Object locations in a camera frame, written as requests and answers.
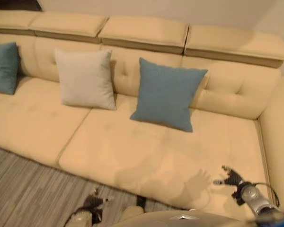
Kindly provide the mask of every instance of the floor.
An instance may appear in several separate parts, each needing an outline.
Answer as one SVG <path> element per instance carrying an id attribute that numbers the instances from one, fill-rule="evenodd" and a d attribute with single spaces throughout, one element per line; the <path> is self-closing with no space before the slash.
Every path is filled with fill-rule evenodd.
<path id="1" fill-rule="evenodd" d="M 74 176 L 0 149 L 0 227 L 62 227 L 68 216 L 82 206 L 87 195 L 99 188 L 99 196 L 114 196 L 103 207 L 108 227 L 122 211 L 136 203 L 136 196 Z M 146 212 L 174 210 L 147 200 Z"/>

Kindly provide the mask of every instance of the wall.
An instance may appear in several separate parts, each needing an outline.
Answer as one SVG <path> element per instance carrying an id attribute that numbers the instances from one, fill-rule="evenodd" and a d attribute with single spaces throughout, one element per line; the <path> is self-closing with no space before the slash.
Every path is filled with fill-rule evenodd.
<path id="1" fill-rule="evenodd" d="M 217 24 L 279 34 L 284 0 L 38 0 L 44 11 L 147 15 L 192 24 Z"/>

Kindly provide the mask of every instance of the sectional sofa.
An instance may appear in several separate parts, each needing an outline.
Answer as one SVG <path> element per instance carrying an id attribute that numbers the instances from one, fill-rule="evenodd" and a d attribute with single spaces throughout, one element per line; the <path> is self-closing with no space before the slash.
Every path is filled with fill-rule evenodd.
<path id="1" fill-rule="evenodd" d="M 0 93 L 1 148 L 176 207 L 251 217 L 232 199 L 234 188 L 212 184 L 228 165 L 271 184 L 284 209 L 284 41 L 277 35 L 154 17 L 0 10 L 0 44 L 8 42 L 17 43 L 21 62 L 15 94 Z M 61 104 L 55 47 L 112 50 L 116 110 Z M 193 132 L 129 119 L 140 57 L 208 70 L 189 107 Z"/>

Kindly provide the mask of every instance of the blue pillow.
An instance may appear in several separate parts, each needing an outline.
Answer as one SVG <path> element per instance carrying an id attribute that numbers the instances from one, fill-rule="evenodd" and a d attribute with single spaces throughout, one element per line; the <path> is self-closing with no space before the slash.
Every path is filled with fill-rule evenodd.
<path id="1" fill-rule="evenodd" d="M 193 131 L 188 107 L 207 71 L 171 68 L 140 58 L 138 105 L 130 119 Z"/>
<path id="2" fill-rule="evenodd" d="M 16 43 L 0 45 L 0 92 L 13 95 L 17 84 L 18 48 Z"/>

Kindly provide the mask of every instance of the white pillow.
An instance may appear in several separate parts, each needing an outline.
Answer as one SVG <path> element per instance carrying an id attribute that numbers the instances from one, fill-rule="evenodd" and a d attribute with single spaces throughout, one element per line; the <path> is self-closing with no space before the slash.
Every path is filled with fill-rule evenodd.
<path id="1" fill-rule="evenodd" d="M 110 50 L 66 52 L 55 48 L 62 104 L 115 110 L 110 56 Z"/>

